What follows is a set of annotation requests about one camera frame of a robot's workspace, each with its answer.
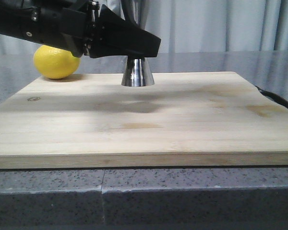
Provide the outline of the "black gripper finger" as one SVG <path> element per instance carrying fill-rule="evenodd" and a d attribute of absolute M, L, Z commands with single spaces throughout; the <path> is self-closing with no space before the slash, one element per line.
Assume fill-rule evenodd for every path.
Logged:
<path fill-rule="evenodd" d="M 120 18 L 106 5 L 87 27 L 86 55 L 90 58 L 130 56 L 154 58 L 161 39 L 137 25 Z"/>

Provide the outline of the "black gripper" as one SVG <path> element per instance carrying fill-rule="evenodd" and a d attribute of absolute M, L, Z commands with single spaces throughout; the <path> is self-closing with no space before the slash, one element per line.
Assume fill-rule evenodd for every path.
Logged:
<path fill-rule="evenodd" d="M 0 34 L 89 55 L 94 0 L 0 0 Z"/>

